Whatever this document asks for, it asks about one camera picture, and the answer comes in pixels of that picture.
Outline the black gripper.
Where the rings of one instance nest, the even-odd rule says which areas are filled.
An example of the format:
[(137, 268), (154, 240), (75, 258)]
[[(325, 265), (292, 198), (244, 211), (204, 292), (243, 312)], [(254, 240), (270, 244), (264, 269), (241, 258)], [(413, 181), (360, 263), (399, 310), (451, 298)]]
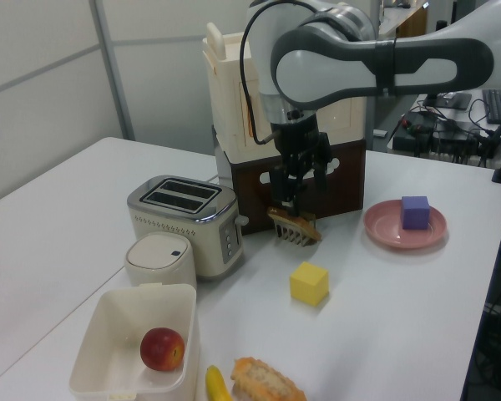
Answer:
[(295, 124), (274, 124), (274, 144), (281, 155), (281, 164), (271, 170), (271, 196), (288, 210), (296, 209), (296, 194), (306, 173), (313, 170), (318, 190), (327, 188), (327, 168), (332, 160), (327, 133), (318, 129), (312, 115)]

